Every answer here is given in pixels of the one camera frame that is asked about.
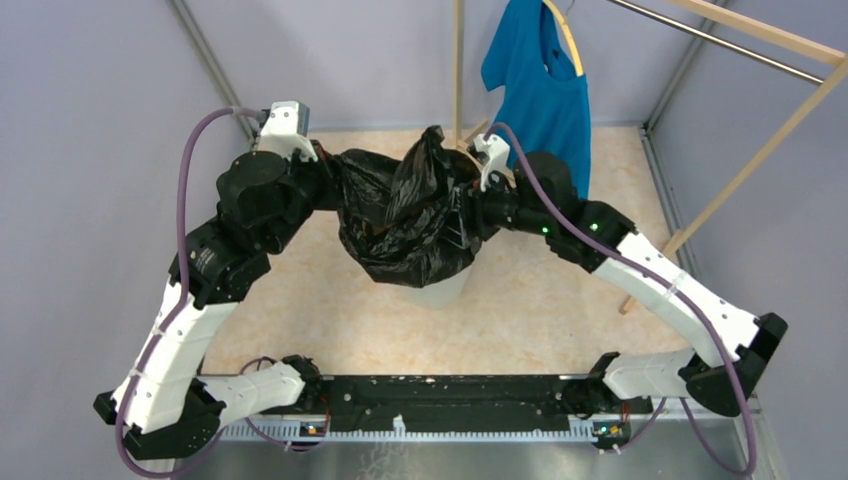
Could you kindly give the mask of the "black plastic trash bag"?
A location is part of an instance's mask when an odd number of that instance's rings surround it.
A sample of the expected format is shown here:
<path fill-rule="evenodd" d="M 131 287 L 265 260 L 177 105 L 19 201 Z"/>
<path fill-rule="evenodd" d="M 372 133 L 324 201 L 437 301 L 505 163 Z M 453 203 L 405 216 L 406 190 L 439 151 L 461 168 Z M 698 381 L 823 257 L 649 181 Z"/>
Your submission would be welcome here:
<path fill-rule="evenodd" d="M 460 217 L 479 170 L 443 140 L 432 125 L 400 160 L 357 148 L 328 158 L 339 239 L 376 283 L 424 288 L 470 267 L 480 250 Z"/>

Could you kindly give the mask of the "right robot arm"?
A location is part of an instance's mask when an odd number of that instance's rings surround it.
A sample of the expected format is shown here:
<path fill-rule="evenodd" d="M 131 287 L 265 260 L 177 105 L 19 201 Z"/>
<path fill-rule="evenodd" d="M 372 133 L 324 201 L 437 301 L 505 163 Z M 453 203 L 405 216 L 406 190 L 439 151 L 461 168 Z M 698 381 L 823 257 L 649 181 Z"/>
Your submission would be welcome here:
<path fill-rule="evenodd" d="M 582 235 L 558 221 L 524 171 L 508 186 L 502 170 L 489 166 L 471 194 L 478 224 L 486 232 L 504 228 L 543 236 L 559 258 L 624 290 L 689 344 L 665 353 L 606 353 L 591 376 L 621 400 L 683 398 L 718 415 L 739 416 L 728 372 L 735 371 L 743 397 L 750 398 L 787 332 L 786 321 L 732 305 L 680 269 L 614 207 L 579 199 L 568 166 L 552 154 L 533 152 L 527 159 L 562 217 Z"/>

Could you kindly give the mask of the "white translucent trash bin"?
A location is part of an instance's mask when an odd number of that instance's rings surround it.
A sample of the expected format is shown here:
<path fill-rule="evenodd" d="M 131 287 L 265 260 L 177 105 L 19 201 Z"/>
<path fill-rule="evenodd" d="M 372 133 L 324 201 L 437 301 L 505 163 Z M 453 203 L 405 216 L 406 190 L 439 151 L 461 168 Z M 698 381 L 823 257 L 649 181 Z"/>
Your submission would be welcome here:
<path fill-rule="evenodd" d="M 422 288 L 402 287 L 406 299 L 427 309 L 442 309 L 456 302 L 462 295 L 472 268 L 467 267 L 456 275 Z"/>

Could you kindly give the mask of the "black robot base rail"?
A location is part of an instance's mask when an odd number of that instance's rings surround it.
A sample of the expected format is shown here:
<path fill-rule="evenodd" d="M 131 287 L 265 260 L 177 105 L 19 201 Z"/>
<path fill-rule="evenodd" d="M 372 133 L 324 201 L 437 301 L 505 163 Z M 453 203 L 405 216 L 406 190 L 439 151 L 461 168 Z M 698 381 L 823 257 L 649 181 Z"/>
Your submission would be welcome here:
<path fill-rule="evenodd" d="M 620 400 L 582 375 L 326 376 L 311 405 L 269 408 L 226 440 L 326 442 L 626 442 L 651 397 Z"/>

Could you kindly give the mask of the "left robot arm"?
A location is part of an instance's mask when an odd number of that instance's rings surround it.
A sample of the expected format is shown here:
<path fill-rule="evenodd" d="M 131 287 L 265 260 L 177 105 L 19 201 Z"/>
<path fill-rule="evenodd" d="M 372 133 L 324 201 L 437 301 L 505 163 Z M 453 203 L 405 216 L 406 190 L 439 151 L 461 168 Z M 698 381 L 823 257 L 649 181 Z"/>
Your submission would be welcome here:
<path fill-rule="evenodd" d="M 312 213 L 335 201 L 324 155 L 268 151 L 236 158 L 216 181 L 215 215 L 178 234 L 161 310 L 125 381 L 94 407 L 131 462 L 182 459 L 229 424 L 275 408 L 322 415 L 327 403 L 310 358 L 207 376 L 199 366 L 218 329 Z"/>

